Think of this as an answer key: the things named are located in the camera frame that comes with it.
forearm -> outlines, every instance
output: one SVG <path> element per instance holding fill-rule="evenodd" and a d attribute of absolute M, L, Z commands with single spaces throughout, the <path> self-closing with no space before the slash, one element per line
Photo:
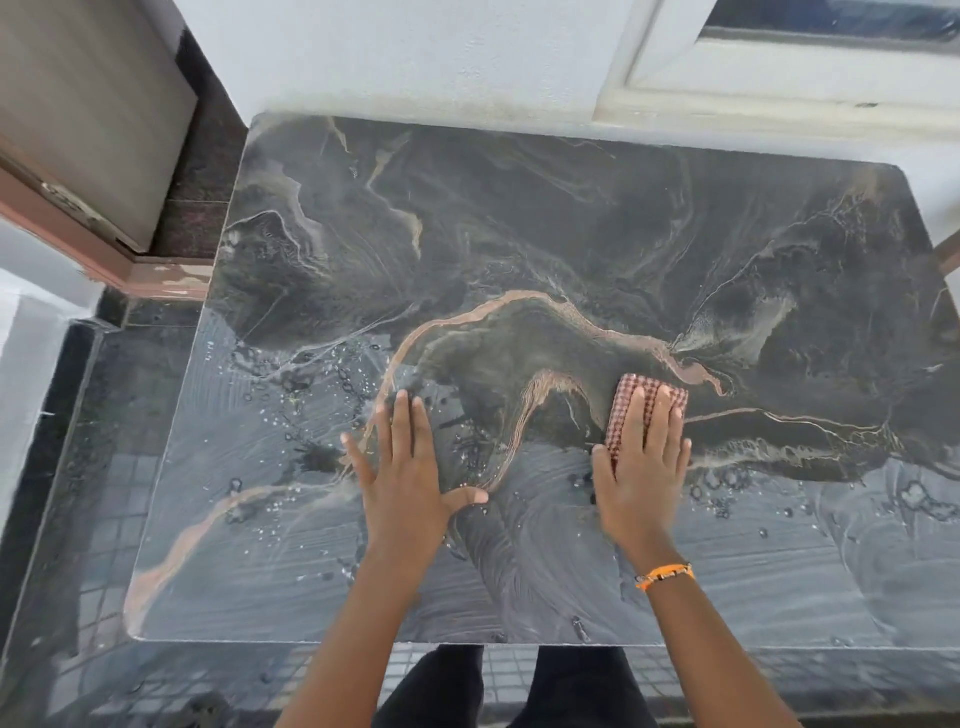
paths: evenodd
<path fill-rule="evenodd" d="M 672 546 L 656 566 L 681 563 Z M 637 573 L 647 573 L 648 559 Z M 670 659 L 699 728 L 796 728 L 800 724 L 754 665 L 707 595 L 688 576 L 647 590 Z"/>
<path fill-rule="evenodd" d="M 419 580 L 368 553 L 347 603 L 277 728 L 369 728 L 390 653 Z"/>

finger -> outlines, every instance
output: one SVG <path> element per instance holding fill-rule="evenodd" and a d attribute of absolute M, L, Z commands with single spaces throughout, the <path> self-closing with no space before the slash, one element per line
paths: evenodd
<path fill-rule="evenodd" d="M 680 457 L 680 443 L 684 436 L 684 416 L 679 407 L 670 410 L 670 425 L 666 433 L 666 448 L 663 450 L 663 464 L 670 470 L 677 468 Z"/>
<path fill-rule="evenodd" d="M 690 452 L 693 450 L 693 443 L 690 440 L 684 440 L 680 448 L 680 457 L 677 458 L 677 482 L 683 485 L 686 480 L 686 469 L 690 465 Z"/>
<path fill-rule="evenodd" d="M 452 491 L 447 491 L 440 496 L 440 500 L 444 502 L 446 509 L 452 516 L 457 511 L 463 510 L 474 503 L 486 503 L 490 500 L 490 494 L 482 488 L 466 486 L 464 488 L 454 488 Z"/>
<path fill-rule="evenodd" d="M 394 460 L 409 460 L 413 455 L 410 435 L 410 396 L 407 390 L 396 393 L 394 402 Z"/>
<path fill-rule="evenodd" d="M 650 420 L 650 431 L 647 432 L 647 444 L 643 451 L 651 457 L 662 459 L 666 448 L 666 433 L 670 427 L 670 388 L 662 384 L 657 390 L 657 399 L 654 402 L 654 416 Z"/>
<path fill-rule="evenodd" d="M 426 405 L 420 397 L 414 399 L 414 457 L 418 460 L 437 459 L 437 453 L 433 451 L 430 418 L 426 413 Z"/>
<path fill-rule="evenodd" d="M 360 479 L 360 487 L 364 489 L 369 488 L 376 480 L 376 471 L 371 466 L 367 456 L 348 432 L 340 436 L 340 442 L 347 448 L 347 457 L 350 459 L 350 464 L 353 466 L 353 469 L 357 471 L 357 477 Z"/>
<path fill-rule="evenodd" d="M 643 409 L 646 407 L 646 398 L 643 389 L 637 387 L 630 397 L 627 407 L 627 417 L 623 421 L 623 440 L 620 449 L 627 452 L 643 452 Z"/>
<path fill-rule="evenodd" d="M 393 435 L 390 432 L 390 416 L 387 407 L 382 402 L 376 406 L 373 413 L 373 423 L 376 425 L 376 446 L 380 450 L 380 467 L 383 468 L 394 459 Z"/>
<path fill-rule="evenodd" d="M 610 451 L 603 445 L 593 446 L 593 490 L 596 491 L 599 502 L 609 502 L 616 489 L 616 478 L 613 477 L 613 462 Z"/>

leg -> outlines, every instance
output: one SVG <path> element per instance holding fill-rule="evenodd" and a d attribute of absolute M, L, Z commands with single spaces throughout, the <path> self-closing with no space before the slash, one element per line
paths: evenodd
<path fill-rule="evenodd" d="M 620 647 L 541 647 L 530 697 L 513 728 L 656 728 Z"/>
<path fill-rule="evenodd" d="M 474 728 L 483 703 L 483 645 L 444 644 L 414 666 L 372 728 Z"/>

hand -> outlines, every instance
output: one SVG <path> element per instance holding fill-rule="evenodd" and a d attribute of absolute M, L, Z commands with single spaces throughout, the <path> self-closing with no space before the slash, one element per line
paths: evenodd
<path fill-rule="evenodd" d="M 383 404 L 373 419 L 380 449 L 379 472 L 352 437 L 341 436 L 363 490 L 370 536 L 367 557 L 388 561 L 419 584 L 444 542 L 450 516 L 472 503 L 486 503 L 489 495 L 468 487 L 441 495 L 433 433 L 421 398 L 411 407 L 406 391 L 400 390 L 393 424 Z"/>
<path fill-rule="evenodd" d="M 624 550 L 638 574 L 682 561 L 670 530 L 690 462 L 689 440 L 681 441 L 684 418 L 670 406 L 669 388 L 657 392 L 653 420 L 643 443 L 643 390 L 637 388 L 623 425 L 616 465 L 610 451 L 593 449 L 593 485 L 604 531 Z"/>

red checkered cloth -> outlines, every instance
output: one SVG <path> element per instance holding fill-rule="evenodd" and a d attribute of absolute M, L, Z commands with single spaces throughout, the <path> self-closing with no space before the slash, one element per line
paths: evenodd
<path fill-rule="evenodd" d="M 654 404 L 657 400 L 657 390 L 664 382 L 658 379 L 652 379 L 641 375 L 624 375 L 620 378 L 620 383 L 616 386 L 616 395 L 613 397 L 613 407 L 610 411 L 610 420 L 607 422 L 607 449 L 610 451 L 610 458 L 613 466 L 616 467 L 617 458 L 620 456 L 620 445 L 623 441 L 623 425 L 627 420 L 627 409 L 630 407 L 630 399 L 634 395 L 637 387 L 643 388 L 643 440 L 646 442 L 647 430 L 650 429 L 650 422 L 654 416 Z M 670 385 L 672 393 L 670 399 L 674 407 L 680 408 L 681 415 L 686 414 L 686 403 L 690 398 L 690 393 L 680 387 Z"/>

